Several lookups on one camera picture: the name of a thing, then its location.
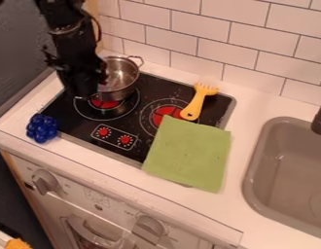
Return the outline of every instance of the cooking pot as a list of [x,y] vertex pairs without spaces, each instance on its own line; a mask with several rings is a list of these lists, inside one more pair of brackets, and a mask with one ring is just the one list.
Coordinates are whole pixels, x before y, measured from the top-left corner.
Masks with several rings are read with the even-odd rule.
[[[137,65],[131,58],[138,58]],[[129,97],[136,89],[136,80],[140,76],[139,68],[144,64],[140,56],[128,57],[107,56],[103,58],[107,64],[107,79],[98,84],[98,93],[92,96],[101,101],[120,101]]]

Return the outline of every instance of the dark floor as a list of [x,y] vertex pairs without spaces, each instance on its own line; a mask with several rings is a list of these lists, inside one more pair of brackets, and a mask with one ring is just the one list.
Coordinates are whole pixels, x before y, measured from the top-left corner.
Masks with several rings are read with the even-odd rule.
[[0,230],[12,237],[21,237],[33,249],[53,248],[1,157]]

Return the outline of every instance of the yellow object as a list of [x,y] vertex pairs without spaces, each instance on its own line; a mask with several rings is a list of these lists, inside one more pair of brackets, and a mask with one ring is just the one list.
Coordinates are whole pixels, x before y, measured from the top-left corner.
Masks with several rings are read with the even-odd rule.
[[194,85],[196,95],[194,96],[191,103],[180,112],[180,116],[188,121],[194,121],[199,117],[206,95],[215,95],[218,92],[218,88],[202,83],[196,83]]
[[19,238],[15,238],[8,241],[5,249],[31,249],[31,247]]

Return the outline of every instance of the oven handle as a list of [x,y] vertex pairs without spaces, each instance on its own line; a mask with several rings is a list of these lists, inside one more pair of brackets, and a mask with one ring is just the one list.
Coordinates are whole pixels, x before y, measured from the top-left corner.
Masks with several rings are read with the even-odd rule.
[[121,238],[117,241],[112,241],[109,239],[106,239],[104,237],[98,236],[94,234],[93,232],[89,231],[84,226],[84,220],[76,215],[70,215],[67,219],[68,225],[71,227],[71,229],[76,232],[79,236],[87,240],[88,242],[95,244],[97,246],[104,247],[106,249],[118,249],[123,248],[121,247],[124,243],[124,239]]

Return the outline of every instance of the green cloth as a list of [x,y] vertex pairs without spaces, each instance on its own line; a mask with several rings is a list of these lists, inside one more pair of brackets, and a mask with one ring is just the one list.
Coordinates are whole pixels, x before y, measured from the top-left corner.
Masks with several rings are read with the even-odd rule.
[[217,193],[231,133],[164,116],[142,169],[176,183]]

